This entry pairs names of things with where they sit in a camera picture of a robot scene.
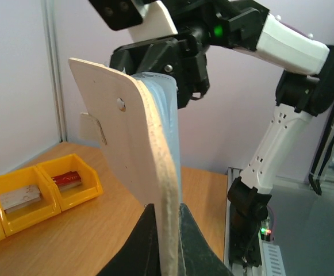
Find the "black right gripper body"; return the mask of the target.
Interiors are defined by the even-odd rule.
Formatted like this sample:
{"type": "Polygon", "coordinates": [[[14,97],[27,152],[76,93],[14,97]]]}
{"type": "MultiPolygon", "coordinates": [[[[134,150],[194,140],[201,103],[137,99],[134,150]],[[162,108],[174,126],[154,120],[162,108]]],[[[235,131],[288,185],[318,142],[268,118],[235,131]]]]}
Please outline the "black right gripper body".
{"type": "Polygon", "coordinates": [[[183,31],[118,47],[110,57],[110,68],[128,75],[155,72],[173,77],[177,83],[178,108],[190,100],[199,100],[209,90],[206,51],[209,48],[203,31],[183,31]]]}

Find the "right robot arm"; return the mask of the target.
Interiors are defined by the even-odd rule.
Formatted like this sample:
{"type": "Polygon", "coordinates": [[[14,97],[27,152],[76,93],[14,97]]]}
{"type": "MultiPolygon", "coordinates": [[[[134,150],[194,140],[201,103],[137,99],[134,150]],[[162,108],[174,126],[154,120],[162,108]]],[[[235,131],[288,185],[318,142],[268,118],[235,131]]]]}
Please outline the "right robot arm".
{"type": "Polygon", "coordinates": [[[130,31],[133,43],[117,48],[111,68],[129,75],[160,73],[176,81],[184,108],[208,92],[210,47],[255,57],[282,69],[274,92],[260,101],[272,112],[253,157],[228,190],[229,260],[261,264],[259,241],[274,179],[294,141],[334,100],[334,45],[283,23],[257,1],[93,1],[112,30],[130,31]]]}

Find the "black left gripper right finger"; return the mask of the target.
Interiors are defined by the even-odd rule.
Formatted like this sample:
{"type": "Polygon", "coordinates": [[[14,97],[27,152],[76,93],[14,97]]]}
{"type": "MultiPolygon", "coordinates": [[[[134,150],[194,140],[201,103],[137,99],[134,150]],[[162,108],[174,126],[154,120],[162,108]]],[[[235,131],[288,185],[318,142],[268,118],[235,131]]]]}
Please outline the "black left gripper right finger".
{"type": "Polygon", "coordinates": [[[186,204],[179,206],[178,275],[232,275],[205,240],[186,204]]]}

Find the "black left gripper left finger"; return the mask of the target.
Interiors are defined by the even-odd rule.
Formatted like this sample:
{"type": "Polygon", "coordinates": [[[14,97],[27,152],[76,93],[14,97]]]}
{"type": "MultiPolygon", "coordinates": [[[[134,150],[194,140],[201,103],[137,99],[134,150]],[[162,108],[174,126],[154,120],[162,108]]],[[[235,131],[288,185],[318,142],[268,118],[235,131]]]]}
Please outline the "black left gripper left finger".
{"type": "Polygon", "coordinates": [[[98,275],[159,275],[159,244],[154,204],[148,204],[124,245],[98,275]]]}

